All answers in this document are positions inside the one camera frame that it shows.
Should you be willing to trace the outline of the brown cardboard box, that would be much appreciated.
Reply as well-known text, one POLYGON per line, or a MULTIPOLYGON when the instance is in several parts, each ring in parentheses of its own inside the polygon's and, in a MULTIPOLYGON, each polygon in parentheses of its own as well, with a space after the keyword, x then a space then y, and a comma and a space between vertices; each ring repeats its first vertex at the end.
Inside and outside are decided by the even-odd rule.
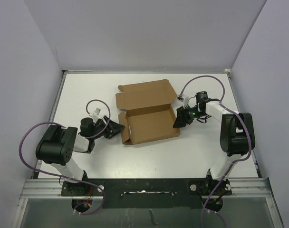
POLYGON ((169 80, 157 80, 119 85, 116 107, 121 110, 118 120, 125 127, 122 143, 136 145, 178 137, 180 129, 173 128, 176 120, 171 103, 177 94, 169 80))

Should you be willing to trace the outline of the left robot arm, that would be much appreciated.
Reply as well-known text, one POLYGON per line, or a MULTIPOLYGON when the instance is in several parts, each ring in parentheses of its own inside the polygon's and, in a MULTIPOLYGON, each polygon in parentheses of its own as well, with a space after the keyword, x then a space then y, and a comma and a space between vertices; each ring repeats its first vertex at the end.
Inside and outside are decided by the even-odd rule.
POLYGON ((72 183, 72 190, 76 194, 84 195, 89 189, 87 174, 73 160, 72 154, 90 154, 96 139, 111 139, 124 129, 124 125, 107 116, 95 120, 83 118, 80 121, 80 132, 75 127, 50 125, 36 147, 36 158, 56 168, 67 182, 72 183))

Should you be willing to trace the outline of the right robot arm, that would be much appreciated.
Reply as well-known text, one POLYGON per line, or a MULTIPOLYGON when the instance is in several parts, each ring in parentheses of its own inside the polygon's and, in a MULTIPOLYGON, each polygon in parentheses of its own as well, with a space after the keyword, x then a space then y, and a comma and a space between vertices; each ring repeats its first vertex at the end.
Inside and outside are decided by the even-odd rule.
POLYGON ((209 194, 215 194, 221 188, 220 181, 228 179, 234 165, 248 155, 255 147, 255 135, 252 115, 229 111, 217 98, 209 98, 206 91, 195 95, 195 106, 189 106, 189 97, 180 95, 174 103, 176 106, 176 120, 173 128, 184 128, 193 123, 207 123, 212 117, 221 124, 220 146, 223 153, 217 162, 209 169, 211 177, 203 183, 204 190, 209 194))

